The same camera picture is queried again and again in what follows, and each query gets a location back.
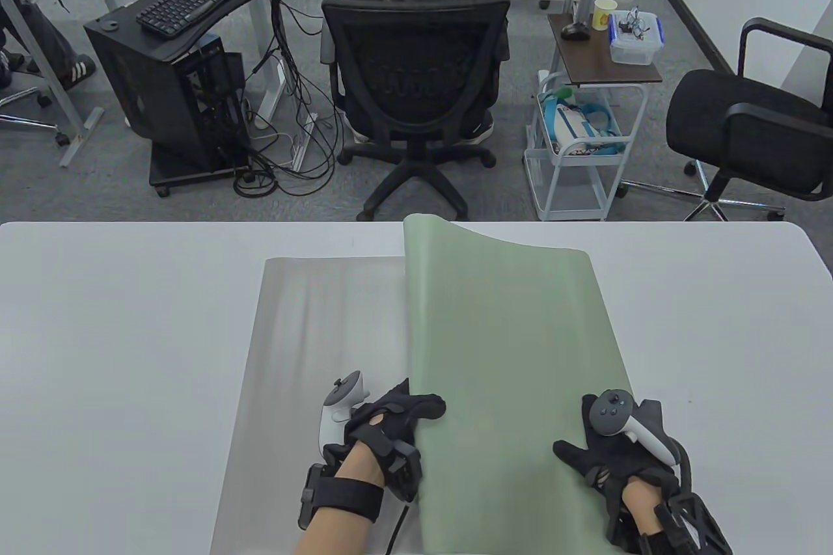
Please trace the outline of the person's left hand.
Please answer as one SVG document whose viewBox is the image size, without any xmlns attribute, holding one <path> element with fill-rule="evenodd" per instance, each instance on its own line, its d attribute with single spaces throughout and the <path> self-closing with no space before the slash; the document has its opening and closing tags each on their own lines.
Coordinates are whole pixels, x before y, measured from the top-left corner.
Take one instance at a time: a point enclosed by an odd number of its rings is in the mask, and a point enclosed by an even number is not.
<svg viewBox="0 0 833 555">
<path fill-rule="evenodd" d="M 446 413 L 446 402 L 437 394 L 411 394 L 406 377 L 377 401 L 359 407 L 345 426 L 344 442 L 349 447 L 361 442 L 377 462 L 389 465 L 396 445 L 415 445 L 415 430 L 421 420 L 437 420 Z"/>
</svg>

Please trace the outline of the person's right hand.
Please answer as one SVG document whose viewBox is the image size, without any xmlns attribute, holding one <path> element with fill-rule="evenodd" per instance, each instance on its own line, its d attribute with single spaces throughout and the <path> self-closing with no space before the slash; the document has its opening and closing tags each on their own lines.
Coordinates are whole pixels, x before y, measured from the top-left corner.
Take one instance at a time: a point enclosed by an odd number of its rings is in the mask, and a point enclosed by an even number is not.
<svg viewBox="0 0 833 555">
<path fill-rule="evenodd" d="M 609 504 L 627 507 L 625 489 L 637 481 L 658 489 L 660 501 L 678 495 L 681 486 L 674 470 L 642 445 L 631 442 L 625 434 L 606 437 L 595 432 L 590 415 L 597 399 L 595 394 L 585 394 L 581 398 L 586 448 L 556 440 L 553 443 L 556 457 L 585 478 L 587 485 L 603 494 Z"/>
</svg>

